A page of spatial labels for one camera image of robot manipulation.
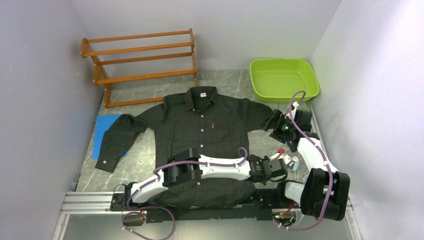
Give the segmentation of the black pinstriped shirt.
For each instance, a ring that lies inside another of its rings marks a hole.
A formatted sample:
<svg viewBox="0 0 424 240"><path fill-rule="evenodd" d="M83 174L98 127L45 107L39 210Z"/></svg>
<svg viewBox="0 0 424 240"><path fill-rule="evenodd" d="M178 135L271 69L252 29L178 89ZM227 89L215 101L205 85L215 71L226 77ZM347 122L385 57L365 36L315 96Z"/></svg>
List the black pinstriped shirt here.
<svg viewBox="0 0 424 240"><path fill-rule="evenodd" d="M214 86L192 87L165 96L161 104L137 116L121 115L105 132L95 167L112 173L146 129L154 132L157 167L190 148L212 158L235 159L240 147L249 146L248 132L261 130L271 113L265 104L221 95ZM255 190L249 181L207 178L193 188L160 193L153 202L181 209L226 208L249 200Z"/></svg>

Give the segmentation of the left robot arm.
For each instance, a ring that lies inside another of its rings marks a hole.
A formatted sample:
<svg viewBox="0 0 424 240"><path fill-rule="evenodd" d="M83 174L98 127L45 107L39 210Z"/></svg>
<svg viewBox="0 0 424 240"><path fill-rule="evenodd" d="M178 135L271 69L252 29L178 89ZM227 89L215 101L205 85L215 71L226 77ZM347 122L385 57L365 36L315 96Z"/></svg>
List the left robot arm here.
<svg viewBox="0 0 424 240"><path fill-rule="evenodd" d="M280 149L270 158L248 155L239 148L239 158L214 158L189 148L168 159L167 164L153 170L141 183L131 183L125 189L123 203L130 210L165 191L178 192L200 185L203 179L234 179L266 184L272 178L285 177L292 158Z"/></svg>

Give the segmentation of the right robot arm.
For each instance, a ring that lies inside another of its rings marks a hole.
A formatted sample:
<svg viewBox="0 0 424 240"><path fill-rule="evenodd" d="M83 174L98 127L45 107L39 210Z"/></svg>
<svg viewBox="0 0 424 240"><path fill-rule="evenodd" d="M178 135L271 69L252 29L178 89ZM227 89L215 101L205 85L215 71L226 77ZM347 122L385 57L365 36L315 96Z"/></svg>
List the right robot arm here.
<svg viewBox="0 0 424 240"><path fill-rule="evenodd" d="M295 202L304 215L341 221L345 217L350 177L329 161L320 137L312 131L312 112L293 108L288 114L275 109L265 120L270 137L299 153L309 171L304 184L274 177L278 191L275 202L282 208Z"/></svg>

